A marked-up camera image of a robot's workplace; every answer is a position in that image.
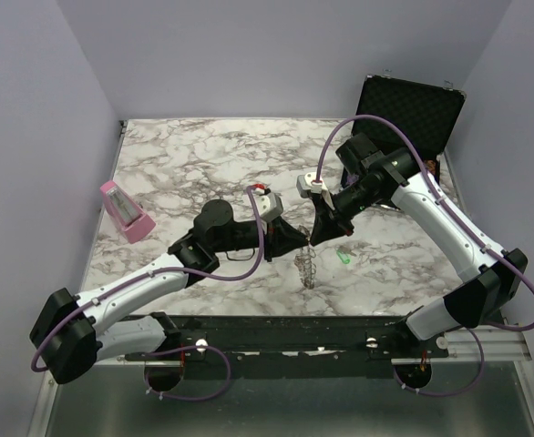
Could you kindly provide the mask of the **metal key ring disc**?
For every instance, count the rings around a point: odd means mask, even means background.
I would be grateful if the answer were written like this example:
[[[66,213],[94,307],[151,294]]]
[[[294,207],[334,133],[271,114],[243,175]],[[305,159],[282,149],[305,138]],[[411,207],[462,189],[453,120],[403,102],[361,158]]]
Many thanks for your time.
[[[315,287],[316,266],[314,264],[315,252],[310,244],[298,249],[294,258],[294,265],[298,269],[302,285],[313,290]]]

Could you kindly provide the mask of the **green tagged key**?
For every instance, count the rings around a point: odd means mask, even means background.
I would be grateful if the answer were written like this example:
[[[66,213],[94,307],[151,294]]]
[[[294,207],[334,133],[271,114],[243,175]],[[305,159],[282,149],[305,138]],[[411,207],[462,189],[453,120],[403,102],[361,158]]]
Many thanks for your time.
[[[336,255],[338,256],[339,260],[341,260],[341,262],[344,264],[344,265],[347,265],[350,263],[351,259],[350,259],[350,256],[343,252],[342,250],[337,250],[336,251]]]

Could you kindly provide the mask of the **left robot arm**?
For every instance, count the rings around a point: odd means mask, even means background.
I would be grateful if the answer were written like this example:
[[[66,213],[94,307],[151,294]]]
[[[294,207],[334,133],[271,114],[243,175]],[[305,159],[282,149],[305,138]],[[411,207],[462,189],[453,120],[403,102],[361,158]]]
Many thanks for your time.
[[[169,323],[160,316],[129,320],[129,314],[203,279],[247,279],[262,261],[307,246],[306,236],[282,218],[273,194],[253,200],[252,211],[252,220],[238,222],[229,202],[211,200],[189,232],[147,266],[77,295],[67,289],[53,292],[29,334],[36,348],[32,371],[48,371],[64,384],[116,355],[170,358],[178,339]]]

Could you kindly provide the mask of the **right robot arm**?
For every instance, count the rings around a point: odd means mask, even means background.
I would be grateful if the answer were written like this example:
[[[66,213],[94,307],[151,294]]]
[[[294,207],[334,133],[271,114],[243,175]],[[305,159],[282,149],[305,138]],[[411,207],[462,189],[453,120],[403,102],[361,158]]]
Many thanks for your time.
[[[401,354],[416,356],[440,332],[458,326],[475,328],[516,295],[518,274],[528,264],[525,254],[520,249],[505,250],[477,228],[432,175],[421,173],[407,148],[386,155],[366,135],[358,134],[345,141],[336,155],[356,178],[339,193],[331,193],[314,173],[297,178],[300,195],[315,208],[311,245],[352,235],[353,217],[375,204],[390,202],[437,244],[462,281],[402,321],[394,336]]]

